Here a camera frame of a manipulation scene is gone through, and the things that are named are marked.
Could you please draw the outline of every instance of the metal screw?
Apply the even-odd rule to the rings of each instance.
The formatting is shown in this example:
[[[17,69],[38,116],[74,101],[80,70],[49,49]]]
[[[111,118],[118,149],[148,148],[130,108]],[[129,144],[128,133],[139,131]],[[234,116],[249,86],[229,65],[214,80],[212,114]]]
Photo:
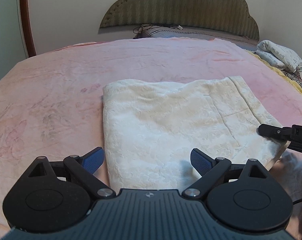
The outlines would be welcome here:
[[[109,197],[112,195],[113,191],[109,188],[102,188],[102,189],[99,189],[97,193],[101,197]]]
[[[154,194],[153,194],[152,192],[149,192],[149,193],[146,194],[146,196],[147,196],[148,198],[152,198],[152,197],[154,196]]]
[[[200,195],[201,192],[196,188],[188,188],[187,190],[184,191],[184,193],[189,197],[196,197]]]

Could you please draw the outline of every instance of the pillow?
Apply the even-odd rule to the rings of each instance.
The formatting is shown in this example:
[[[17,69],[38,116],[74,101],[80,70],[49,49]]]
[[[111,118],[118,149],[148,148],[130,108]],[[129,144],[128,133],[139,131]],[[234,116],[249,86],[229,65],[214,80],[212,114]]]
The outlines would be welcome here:
[[[276,67],[280,70],[286,68],[285,64],[281,62],[277,57],[275,57],[272,53],[257,50],[255,52],[261,59],[265,60],[269,63],[272,67]]]
[[[271,52],[275,57],[282,61],[285,66],[294,73],[298,67],[302,66],[302,59],[292,49],[264,40],[257,47],[265,52]]]
[[[201,40],[213,40],[215,38],[230,41],[242,49],[256,51],[257,43],[256,40],[251,40],[247,37],[236,36],[231,33],[221,32],[211,29],[204,28],[193,28],[177,26],[163,27],[152,24],[144,24],[138,28],[138,34],[135,36],[136,39],[140,38],[173,38],[173,37],[185,37]]]

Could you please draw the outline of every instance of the power cord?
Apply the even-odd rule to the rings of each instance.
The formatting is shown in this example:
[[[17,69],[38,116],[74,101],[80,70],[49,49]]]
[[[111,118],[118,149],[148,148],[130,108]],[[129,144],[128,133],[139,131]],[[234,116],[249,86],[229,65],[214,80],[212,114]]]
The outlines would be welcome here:
[[[178,28],[179,25],[176,25],[176,24],[150,24],[150,25],[139,26],[139,27],[134,28],[133,33],[134,34],[141,34],[141,33],[144,33],[147,30],[150,30],[150,29],[156,29],[156,28],[159,28],[159,27],[172,28],[172,26],[174,27],[174,29],[176,29],[176,28]]]
[[[300,198],[300,199],[298,199],[298,200],[295,200],[295,201],[293,202],[293,205],[298,204],[298,203],[301,203],[301,202],[302,202],[302,198]]]

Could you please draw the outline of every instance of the headboard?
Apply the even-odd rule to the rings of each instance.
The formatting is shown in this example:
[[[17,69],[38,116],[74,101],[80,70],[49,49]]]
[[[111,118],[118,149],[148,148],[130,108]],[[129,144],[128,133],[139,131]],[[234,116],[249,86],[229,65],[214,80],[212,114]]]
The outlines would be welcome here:
[[[245,0],[118,0],[100,28],[149,23],[207,28],[259,40]]]

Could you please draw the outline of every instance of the logo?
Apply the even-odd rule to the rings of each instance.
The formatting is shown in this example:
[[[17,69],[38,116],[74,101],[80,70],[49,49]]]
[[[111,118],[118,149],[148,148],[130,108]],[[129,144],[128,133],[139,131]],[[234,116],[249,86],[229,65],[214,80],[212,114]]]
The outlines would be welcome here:
[[[147,196],[148,198],[152,198],[152,197],[154,196],[154,194],[153,194],[152,192],[149,192],[149,193],[146,194],[146,196]]]

